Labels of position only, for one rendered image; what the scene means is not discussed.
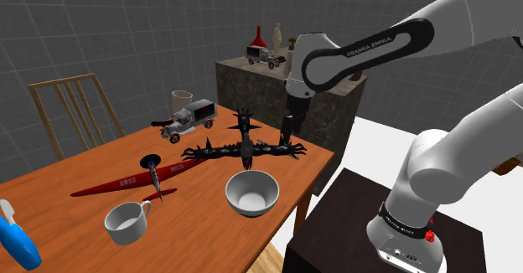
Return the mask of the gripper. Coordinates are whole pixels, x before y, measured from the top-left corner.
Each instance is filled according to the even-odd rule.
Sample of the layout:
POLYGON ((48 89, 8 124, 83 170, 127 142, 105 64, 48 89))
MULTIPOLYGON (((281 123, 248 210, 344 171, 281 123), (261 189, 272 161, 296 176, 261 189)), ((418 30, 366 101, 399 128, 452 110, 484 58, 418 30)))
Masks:
POLYGON ((301 126, 305 120, 310 106, 310 98, 299 98, 293 95, 287 96, 287 109, 290 116, 285 116, 282 120, 280 144, 288 145, 290 136, 294 131, 299 134, 301 126))

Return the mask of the dark marble cabinet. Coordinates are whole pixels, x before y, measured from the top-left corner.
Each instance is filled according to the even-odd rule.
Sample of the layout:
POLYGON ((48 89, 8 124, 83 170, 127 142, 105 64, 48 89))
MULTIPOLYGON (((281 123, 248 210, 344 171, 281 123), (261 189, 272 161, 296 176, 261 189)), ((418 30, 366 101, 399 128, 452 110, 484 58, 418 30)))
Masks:
MULTIPOLYGON (((283 67, 271 70, 265 64, 247 63, 239 57, 215 64, 218 103, 231 110, 245 107, 254 118, 280 128, 287 114, 287 92, 282 85, 283 67)), ((342 80, 332 90, 316 94, 298 137, 334 153, 316 180, 313 194, 324 190, 341 163, 365 88, 366 77, 342 80)))

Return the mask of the black spiky toy airplane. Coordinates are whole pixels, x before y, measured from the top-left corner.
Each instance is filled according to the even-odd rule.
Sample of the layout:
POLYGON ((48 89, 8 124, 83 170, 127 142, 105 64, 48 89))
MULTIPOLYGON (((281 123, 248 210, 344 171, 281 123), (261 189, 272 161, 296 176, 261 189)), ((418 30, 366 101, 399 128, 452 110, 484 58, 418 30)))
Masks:
POLYGON ((290 156, 298 159, 299 154, 304 154, 307 149, 301 144, 293 144, 291 140, 288 145, 281 145, 280 138, 277 145, 267 144, 265 142, 254 143, 249 136, 252 129, 259 128, 251 124, 250 117, 252 112, 244 108, 238 109, 234 114, 238 118, 236 126, 230 126, 230 129, 237 129, 241 132, 241 141, 236 144, 224 145, 223 147, 212 147, 210 140, 206 139, 204 148, 197 146, 196 149, 187 148, 181 154, 184 160, 188 159, 217 159, 221 157, 240 157, 243 168, 245 170, 251 169, 253 157, 263 155, 272 156, 290 156))

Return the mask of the brown figurine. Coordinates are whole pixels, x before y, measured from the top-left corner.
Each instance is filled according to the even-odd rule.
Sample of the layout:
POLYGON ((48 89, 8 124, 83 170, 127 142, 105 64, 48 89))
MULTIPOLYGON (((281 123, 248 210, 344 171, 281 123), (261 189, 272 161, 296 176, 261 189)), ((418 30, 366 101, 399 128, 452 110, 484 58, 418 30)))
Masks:
POLYGON ((292 71, 293 53, 294 53, 295 43, 296 43, 297 39, 290 38, 288 41, 289 41, 289 46, 287 49, 286 62, 285 62, 284 71, 283 71, 283 75, 285 78, 287 78, 292 71))

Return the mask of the white bowl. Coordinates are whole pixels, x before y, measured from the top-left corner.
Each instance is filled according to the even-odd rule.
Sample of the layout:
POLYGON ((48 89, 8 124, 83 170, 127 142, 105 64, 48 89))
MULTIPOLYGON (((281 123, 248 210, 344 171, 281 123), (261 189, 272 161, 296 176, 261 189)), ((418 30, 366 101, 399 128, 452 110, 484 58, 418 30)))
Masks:
POLYGON ((232 176, 225 186, 229 205, 246 217, 255 218, 273 208, 279 198, 277 180, 269 173, 245 170, 232 176))

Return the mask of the grey toy truck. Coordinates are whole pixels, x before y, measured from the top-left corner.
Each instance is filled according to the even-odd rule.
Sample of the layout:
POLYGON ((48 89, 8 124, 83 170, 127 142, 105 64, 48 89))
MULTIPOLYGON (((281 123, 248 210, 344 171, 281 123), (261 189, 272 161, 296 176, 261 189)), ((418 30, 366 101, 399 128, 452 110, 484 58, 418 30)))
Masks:
POLYGON ((173 124, 162 127, 161 137, 176 144, 180 137, 195 130, 197 126, 210 129, 217 116, 216 104, 210 100, 202 99, 192 102, 173 114, 173 124))
POLYGON ((287 61, 284 56, 275 55, 271 50, 261 46, 247 46, 246 58, 249 64, 265 63, 272 70, 287 61))

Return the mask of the beige statue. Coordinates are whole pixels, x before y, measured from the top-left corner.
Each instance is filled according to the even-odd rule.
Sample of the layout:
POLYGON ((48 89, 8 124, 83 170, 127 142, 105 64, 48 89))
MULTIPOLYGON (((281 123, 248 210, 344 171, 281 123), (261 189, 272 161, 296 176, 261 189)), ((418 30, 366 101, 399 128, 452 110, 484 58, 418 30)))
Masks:
POLYGON ((273 54, 275 56, 279 55, 279 48, 282 42, 282 33, 281 33, 281 24, 277 23, 274 28, 272 35, 272 44, 273 44, 273 54))

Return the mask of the red funnel vase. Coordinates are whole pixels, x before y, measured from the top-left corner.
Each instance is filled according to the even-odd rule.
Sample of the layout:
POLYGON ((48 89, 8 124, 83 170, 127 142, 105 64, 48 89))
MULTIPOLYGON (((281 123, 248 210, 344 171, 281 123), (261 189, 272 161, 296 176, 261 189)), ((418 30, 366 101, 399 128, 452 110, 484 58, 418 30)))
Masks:
POLYGON ((254 38, 254 40, 250 43, 250 46, 256 46, 256 47, 262 47, 262 48, 266 48, 266 43, 262 40, 262 37, 261 37, 261 27, 260 26, 257 26, 256 27, 256 37, 254 38))

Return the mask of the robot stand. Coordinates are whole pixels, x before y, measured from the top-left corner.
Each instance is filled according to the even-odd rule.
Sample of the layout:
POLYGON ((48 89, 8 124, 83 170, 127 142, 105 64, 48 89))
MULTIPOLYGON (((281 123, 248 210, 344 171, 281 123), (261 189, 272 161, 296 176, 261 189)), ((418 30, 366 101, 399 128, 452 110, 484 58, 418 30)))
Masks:
MULTIPOLYGON (((344 169, 287 245, 282 273, 405 273, 382 261, 366 234, 390 189, 344 169)), ((487 273, 483 235, 439 212, 448 273, 487 273)))

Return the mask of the wooden table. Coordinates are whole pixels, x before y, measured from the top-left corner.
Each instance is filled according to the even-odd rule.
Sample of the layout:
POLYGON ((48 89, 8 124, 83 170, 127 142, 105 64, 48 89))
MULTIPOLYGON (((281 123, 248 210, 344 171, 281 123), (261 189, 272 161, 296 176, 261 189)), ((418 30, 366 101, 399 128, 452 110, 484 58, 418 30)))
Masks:
POLYGON ((81 197, 84 188, 140 171, 140 159, 156 153, 163 164, 179 162, 183 150, 236 142, 236 118, 220 108, 209 130, 198 129, 177 144, 148 127, 87 152, 0 184, 15 221, 37 245, 42 264, 25 271, 0 247, 0 273, 244 273, 299 202, 307 202, 313 184, 330 160, 330 151, 314 144, 299 159, 261 156, 255 169, 278 182, 276 205, 257 218, 235 212, 225 185, 242 170, 241 160, 222 157, 204 162, 163 183, 170 195, 155 199, 146 233, 135 243, 116 245, 104 227, 117 205, 139 202, 153 187, 81 197))

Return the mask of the red toy airplane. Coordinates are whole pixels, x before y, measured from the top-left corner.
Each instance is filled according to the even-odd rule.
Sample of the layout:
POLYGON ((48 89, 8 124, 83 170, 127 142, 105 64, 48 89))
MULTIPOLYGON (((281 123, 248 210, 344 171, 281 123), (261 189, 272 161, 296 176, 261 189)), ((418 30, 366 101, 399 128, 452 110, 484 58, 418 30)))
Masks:
POLYGON ((157 154, 148 154, 140 160, 140 166, 145 169, 143 173, 137 173, 125 178, 120 178, 109 183, 103 183, 91 188, 80 190, 72 193, 71 197, 87 196, 98 193, 110 193, 131 188, 140 188, 148 185, 153 185, 156 193, 153 193, 143 201, 153 200, 155 198, 163 199, 164 195, 168 195, 177 191, 176 188, 169 188, 162 190, 160 183, 168 180, 180 173, 189 170, 203 162, 205 159, 189 159, 182 162, 170 164, 163 167, 158 167, 161 162, 161 157, 157 154))

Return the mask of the white cup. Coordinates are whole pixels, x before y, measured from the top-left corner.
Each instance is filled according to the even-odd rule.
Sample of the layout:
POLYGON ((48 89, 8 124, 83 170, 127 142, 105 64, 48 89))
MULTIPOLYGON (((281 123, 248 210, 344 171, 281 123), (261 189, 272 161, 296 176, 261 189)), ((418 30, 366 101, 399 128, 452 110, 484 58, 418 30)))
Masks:
POLYGON ((129 245, 140 239, 148 227, 150 201, 126 202, 111 210, 105 220, 107 233, 117 245, 129 245))

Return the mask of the wooden chair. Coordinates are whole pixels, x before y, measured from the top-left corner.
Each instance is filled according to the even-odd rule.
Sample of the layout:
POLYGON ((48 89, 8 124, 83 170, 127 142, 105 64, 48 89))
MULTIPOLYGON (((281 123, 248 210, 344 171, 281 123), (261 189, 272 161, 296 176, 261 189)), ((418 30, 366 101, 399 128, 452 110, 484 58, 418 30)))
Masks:
POLYGON ((98 80, 94 73, 86 75, 77 75, 57 80, 47 80, 39 83, 33 83, 28 85, 28 90, 33 98, 37 112, 39 113, 40 119, 44 125, 44 129, 48 135, 51 146, 54 150, 54 154, 59 161, 65 159, 65 155, 60 147, 59 140, 54 132, 49 116, 44 108, 44 104, 39 96, 38 88, 53 87, 57 96, 65 108, 65 111, 70 118, 72 125, 75 128, 77 136, 83 145, 83 148, 88 151, 90 147, 84 137, 84 133, 87 134, 93 147, 97 147, 98 143, 93 136, 90 126, 84 116, 84 112, 87 113, 91 124, 94 127, 95 134, 98 136, 101 144, 105 144, 105 138, 101 133, 100 127, 96 123, 96 119, 90 108, 89 102, 86 98, 85 92, 81 86, 81 80, 91 80, 93 85, 98 92, 102 103, 105 105, 108 114, 110 115, 113 124, 121 137, 126 135, 121 123, 119 122, 116 112, 113 110, 110 101, 108 100, 105 91, 101 86, 101 82, 98 80))

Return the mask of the brown wooden object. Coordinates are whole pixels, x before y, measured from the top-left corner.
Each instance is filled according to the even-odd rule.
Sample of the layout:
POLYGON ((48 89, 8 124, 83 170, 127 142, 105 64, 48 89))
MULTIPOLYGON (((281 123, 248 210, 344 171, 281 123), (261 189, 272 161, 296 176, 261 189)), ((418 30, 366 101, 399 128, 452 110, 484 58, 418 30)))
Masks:
POLYGON ((493 169, 493 172, 499 176, 504 176, 510 171, 512 171, 515 167, 517 167, 520 163, 521 160, 518 157, 512 157, 507 161, 501 163, 500 165, 496 166, 493 169))

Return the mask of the blue spray bottle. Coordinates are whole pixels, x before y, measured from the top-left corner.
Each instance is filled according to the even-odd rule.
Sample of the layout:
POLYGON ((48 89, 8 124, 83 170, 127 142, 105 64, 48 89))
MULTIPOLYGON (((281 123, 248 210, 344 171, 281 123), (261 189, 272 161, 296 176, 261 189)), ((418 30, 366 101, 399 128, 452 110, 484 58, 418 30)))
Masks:
POLYGON ((14 209, 6 199, 0 199, 0 243, 3 248, 25 269, 34 270, 41 263, 37 246, 14 221, 14 209))

